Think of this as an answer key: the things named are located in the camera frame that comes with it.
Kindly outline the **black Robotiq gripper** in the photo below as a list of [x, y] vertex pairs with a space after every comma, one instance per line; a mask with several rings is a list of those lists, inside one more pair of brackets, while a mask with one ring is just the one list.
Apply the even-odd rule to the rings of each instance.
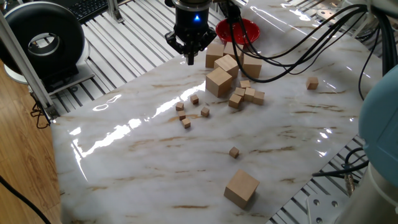
[[[186, 58], [188, 65], [194, 64], [194, 58], [203, 51], [216, 37], [216, 32], [208, 25], [209, 7], [193, 11], [192, 8], [175, 8], [174, 31], [165, 34], [166, 42]], [[190, 56], [186, 45], [177, 42], [180, 39], [194, 38]]]

